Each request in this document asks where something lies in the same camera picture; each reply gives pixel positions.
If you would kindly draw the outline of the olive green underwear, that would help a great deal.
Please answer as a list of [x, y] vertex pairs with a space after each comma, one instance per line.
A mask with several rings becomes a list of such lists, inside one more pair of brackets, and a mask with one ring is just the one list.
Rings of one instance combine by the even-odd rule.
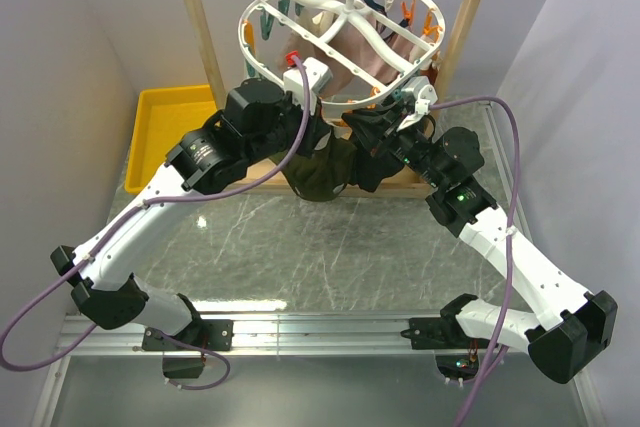
[[349, 140], [328, 134], [311, 157], [295, 155], [282, 173], [292, 191], [310, 202], [329, 202], [349, 183], [356, 147]]

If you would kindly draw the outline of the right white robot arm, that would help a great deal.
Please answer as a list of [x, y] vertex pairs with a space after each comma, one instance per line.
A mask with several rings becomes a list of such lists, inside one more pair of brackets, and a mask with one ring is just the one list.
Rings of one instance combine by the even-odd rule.
[[427, 205], [436, 221], [486, 259], [529, 306], [503, 311], [472, 295], [452, 301], [441, 314], [442, 338], [452, 346], [472, 338], [529, 355], [546, 377], [568, 383], [612, 338], [618, 304], [606, 291], [593, 293], [551, 262], [481, 186], [474, 174], [484, 164], [478, 136], [453, 127], [438, 139], [403, 115], [370, 109], [348, 111], [343, 122], [365, 162], [364, 189], [378, 185], [388, 167], [406, 166], [434, 189]]

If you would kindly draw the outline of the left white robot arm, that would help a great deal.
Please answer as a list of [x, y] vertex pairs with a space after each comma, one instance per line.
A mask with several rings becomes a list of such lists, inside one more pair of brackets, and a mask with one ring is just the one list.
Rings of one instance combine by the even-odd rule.
[[150, 183], [93, 239], [61, 246], [51, 259], [69, 280], [79, 311], [112, 330], [137, 323], [161, 331], [178, 348], [202, 345], [206, 325], [183, 294], [168, 294], [135, 276], [139, 259], [200, 203], [229, 195], [250, 166], [282, 152], [310, 156], [329, 126], [317, 111], [317, 80], [283, 87], [249, 79], [223, 109], [184, 134]]

